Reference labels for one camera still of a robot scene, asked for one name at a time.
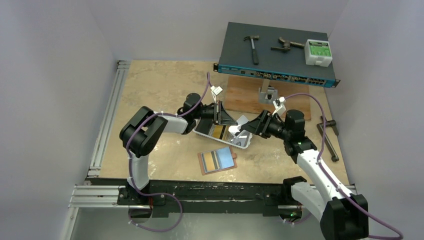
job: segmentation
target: cable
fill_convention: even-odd
[[[353,206],[355,206],[359,211],[361,211],[367,217],[371,218],[372,220],[376,221],[377,223],[383,225],[384,227],[392,230],[393,232],[395,232],[395,233],[397,233],[399,235],[399,236],[376,236],[376,235],[369,235],[368,238],[371,238],[371,239],[380,239],[380,240],[402,240],[402,239],[404,239],[404,235],[402,234],[401,231],[399,231],[398,229],[396,229],[394,226],[392,226],[392,225],[384,222],[383,220],[377,218],[376,216],[372,215],[371,213],[369,213],[368,211],[366,211],[365,209],[363,209],[361,206],[359,206],[356,202],[354,202],[346,193],[343,192],[343,190],[338,186],[337,182],[334,181],[334,179],[330,176],[330,174],[323,167],[320,159],[321,159],[321,155],[324,152],[324,143],[325,143],[325,140],[326,140],[326,115],[324,113],[324,109],[323,109],[323,106],[321,105],[320,101],[318,101],[318,99],[316,99],[314,96],[312,96],[312,95],[310,95],[308,93],[295,93],[295,94],[292,94],[292,95],[287,96],[285,99],[289,99],[291,97],[299,96],[299,95],[305,95],[305,96],[311,97],[318,104],[319,109],[321,109],[322,119],[324,121],[323,121],[323,126],[322,126],[323,128],[322,128],[321,150],[319,151],[318,157],[316,158],[317,161],[318,161],[319,168],[322,170],[322,172],[328,178],[328,180],[330,180],[330,182],[334,185],[334,187],[337,188],[337,191],[340,192],[340,194],[343,195],[343,197],[345,197]]]
[[[170,226],[170,227],[168,227],[168,228],[164,228],[164,229],[155,229],[155,228],[150,228],[150,227],[147,227],[147,226],[143,226],[143,225],[140,225],[140,224],[138,224],[138,223],[135,223],[132,219],[131,219],[131,212],[129,212],[128,213],[128,217],[129,217],[129,224],[131,223],[131,224],[133,224],[133,225],[135,225],[136,227],[139,227],[139,228],[142,228],[142,229],[145,229],[145,230],[148,230],[148,231],[151,231],[151,232],[157,232],[157,233],[162,233],[162,232],[167,232],[167,231],[169,231],[169,230],[171,230],[171,229],[173,229],[173,228],[175,228],[180,222],[181,222],[181,219],[183,218],[183,206],[181,205],[181,202],[174,196],[174,195],[172,195],[172,194],[169,194],[169,193],[166,193],[166,192],[158,192],[158,193],[149,193],[149,194],[147,194],[147,193],[143,193],[143,192],[141,192],[140,190],[139,190],[139,188],[137,187],[137,185],[136,185],[136,182],[134,181],[134,177],[133,177],[133,154],[131,153],[131,151],[130,151],[130,143],[131,143],[131,141],[134,139],[134,137],[136,136],[136,134],[140,131],[140,129],[142,129],[142,127],[147,123],[147,122],[149,122],[151,119],[153,119],[154,117],[156,117],[156,116],[158,116],[158,115],[161,115],[161,116],[171,116],[171,117],[183,117],[183,116],[185,116],[185,115],[187,115],[187,114],[189,114],[189,113],[191,113],[192,111],[194,111],[194,109],[195,108],[197,108],[197,106],[199,105],[199,104],[201,104],[201,102],[202,102],[202,100],[203,100],[203,98],[205,97],[205,95],[206,95],[206,93],[208,92],[208,89],[209,89],[209,86],[211,86],[212,84],[211,84],[211,74],[209,73],[209,72],[207,72],[207,74],[206,74],[206,79],[207,79],[207,84],[206,84],[206,88],[204,89],[204,92],[203,92],[203,95],[200,97],[200,100],[192,107],[192,108],[190,108],[188,111],[186,111],[186,112],[184,112],[184,113],[182,113],[182,114],[180,114],[180,115],[175,115],[175,114],[170,114],[170,113],[161,113],[161,112],[158,112],[158,113],[155,113],[155,114],[153,114],[153,115],[151,115],[151,116],[149,116],[146,120],[144,120],[141,124],[140,124],[140,126],[138,126],[138,128],[134,131],[134,133],[131,135],[131,137],[128,139],[128,142],[126,143],[126,146],[125,146],[125,149],[126,149],[126,152],[128,153],[128,171],[129,171],[129,179],[131,179],[131,183],[132,183],[132,186],[134,187],[134,189],[137,191],[137,193],[138,194],[140,194],[140,195],[142,195],[142,196],[145,196],[145,197],[153,197],[153,196],[158,196],[158,195],[164,195],[164,196],[169,196],[169,197],[171,197],[171,198],[173,198],[175,201],[176,201],[176,203],[178,204],[178,206],[179,206],[179,217],[178,217],[178,220],[176,221],[176,223],[174,223],[174,225],[172,225],[172,226]]]

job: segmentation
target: wooden block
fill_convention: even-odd
[[[269,85],[277,89],[278,95],[282,97],[296,93],[309,93],[309,86],[305,84],[271,80]],[[261,86],[261,79],[230,75],[225,93],[225,109],[252,114],[259,114],[263,110],[274,112],[274,105],[259,103],[258,89]],[[301,95],[290,98],[286,100],[285,107],[287,110],[302,111],[305,120],[311,120],[311,102],[308,96]]]

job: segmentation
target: box with green label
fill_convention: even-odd
[[[328,41],[308,39],[304,50],[306,65],[328,67],[333,60]]]

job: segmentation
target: hammer handle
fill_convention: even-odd
[[[259,64],[258,52],[256,52],[256,48],[252,48],[252,60],[254,65]]]

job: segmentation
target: table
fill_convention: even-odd
[[[223,88],[223,93],[218,96],[218,99],[223,100],[228,75],[213,72],[213,62],[133,60],[118,103],[99,176],[126,178],[129,175],[128,156],[119,133],[140,107],[175,113],[189,93],[201,94],[204,91],[208,71],[211,83]],[[310,86],[309,93],[321,102],[327,119],[332,119],[324,89]],[[209,104],[212,101],[211,94],[206,94],[203,103]],[[306,122],[306,135],[319,149],[321,135],[316,125],[321,122],[321,111],[312,99],[310,101],[311,121]],[[257,114],[228,112],[234,119],[241,115],[250,120],[257,117]],[[349,181],[337,137],[331,128],[328,128],[327,135],[340,161],[332,162],[327,149],[323,159],[339,180],[347,185]],[[286,178],[303,176],[311,183],[304,171],[287,156],[282,140],[275,137],[263,139],[256,135],[247,149],[233,148],[237,154],[237,168],[202,175],[197,153],[226,146],[193,132],[188,135],[164,133],[150,154],[149,177],[162,180],[282,183]]]

